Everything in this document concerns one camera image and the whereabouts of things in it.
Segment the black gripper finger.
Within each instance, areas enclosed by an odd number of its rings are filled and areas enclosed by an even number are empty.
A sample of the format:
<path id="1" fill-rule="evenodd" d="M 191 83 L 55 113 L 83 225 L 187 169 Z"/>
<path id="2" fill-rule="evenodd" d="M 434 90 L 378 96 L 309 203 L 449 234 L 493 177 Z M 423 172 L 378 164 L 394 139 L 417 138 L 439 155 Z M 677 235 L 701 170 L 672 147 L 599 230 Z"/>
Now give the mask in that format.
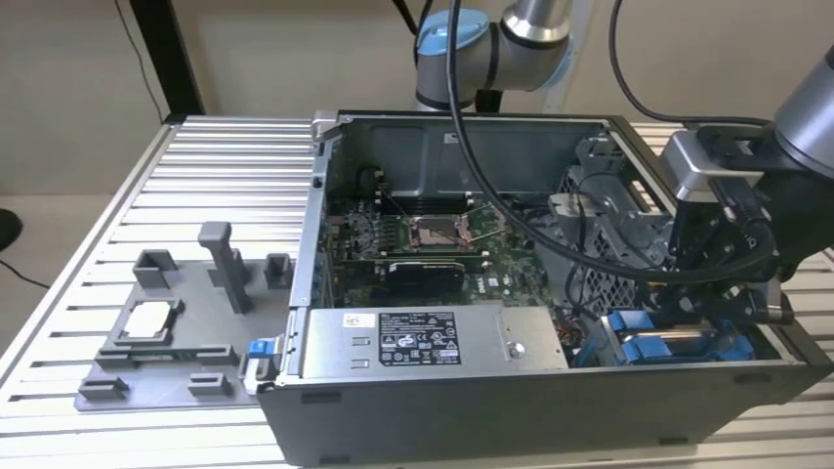
<path id="1" fill-rule="evenodd" d="M 657 315 L 664 326 L 694 325 L 702 322 L 688 293 L 686 286 L 668 285 L 657 294 Z"/>
<path id="2" fill-rule="evenodd" d="M 772 305 L 762 291 L 744 288 L 720 302 L 720 318 L 734 323 L 792 323 L 793 313 Z"/>

